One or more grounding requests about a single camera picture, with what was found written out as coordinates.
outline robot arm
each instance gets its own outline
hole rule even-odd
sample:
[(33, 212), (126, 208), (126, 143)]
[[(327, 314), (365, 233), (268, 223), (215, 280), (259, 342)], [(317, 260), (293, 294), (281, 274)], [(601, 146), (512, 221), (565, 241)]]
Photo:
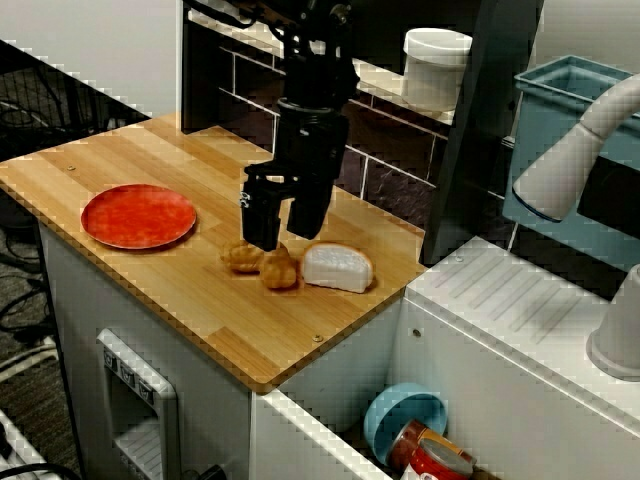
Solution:
[[(340, 110), (356, 93), (359, 81), (351, 57), (348, 0), (227, 0), (250, 23), (196, 0), (183, 1), (239, 28), (260, 20), (283, 42), (287, 76), (278, 101), (274, 156), (245, 168), (242, 232), (249, 243), (265, 251), (275, 249), (280, 205), (293, 198), (287, 230), (314, 238), (322, 228), (342, 166), (349, 123)], [(318, 40), (325, 44), (324, 54), (311, 50), (310, 42)]]

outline blue bowl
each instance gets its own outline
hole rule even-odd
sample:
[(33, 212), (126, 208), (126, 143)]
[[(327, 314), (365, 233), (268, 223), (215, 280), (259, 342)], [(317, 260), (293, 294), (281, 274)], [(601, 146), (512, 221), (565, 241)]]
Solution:
[(443, 435), (447, 408), (436, 395), (417, 383), (393, 385), (371, 403), (364, 417), (364, 436), (380, 463), (387, 464), (393, 440), (413, 419)]

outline cabinet door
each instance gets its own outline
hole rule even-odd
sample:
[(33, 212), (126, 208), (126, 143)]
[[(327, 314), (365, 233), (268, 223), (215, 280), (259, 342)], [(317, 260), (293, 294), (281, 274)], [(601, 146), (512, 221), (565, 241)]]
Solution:
[(97, 340), (104, 329), (175, 390), (181, 465), (169, 480), (179, 480), (185, 470), (203, 473), (215, 464), (227, 478), (246, 480), (249, 390), (42, 225), (41, 235), (86, 480), (136, 478), (119, 454), (118, 425), (136, 425), (146, 411), (154, 420), (152, 409), (105, 367), (105, 348)]
[(252, 480), (390, 480), (380, 469), (274, 390), (253, 395)]

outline red can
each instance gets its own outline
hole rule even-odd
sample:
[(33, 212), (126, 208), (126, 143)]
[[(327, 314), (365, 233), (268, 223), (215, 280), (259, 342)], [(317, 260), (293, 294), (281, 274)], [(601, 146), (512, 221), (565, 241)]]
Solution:
[(428, 473), (438, 480), (466, 480), (473, 475), (469, 462), (433, 440), (420, 440), (410, 464), (417, 474)]
[(404, 472), (425, 430), (427, 427), (418, 420), (408, 421), (391, 444), (386, 464), (396, 472)]

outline bread roll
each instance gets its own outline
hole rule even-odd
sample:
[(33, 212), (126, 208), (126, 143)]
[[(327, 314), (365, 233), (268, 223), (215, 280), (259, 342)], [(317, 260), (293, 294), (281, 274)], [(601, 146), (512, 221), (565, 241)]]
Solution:
[(264, 252), (246, 240), (229, 242), (222, 248), (220, 259), (235, 272), (258, 272)]
[(306, 283), (362, 293), (373, 281), (373, 263), (361, 251), (339, 243), (309, 247), (301, 265)]
[(289, 288), (296, 283), (296, 261), (282, 243), (276, 250), (267, 252), (260, 266), (260, 279), (267, 288)]

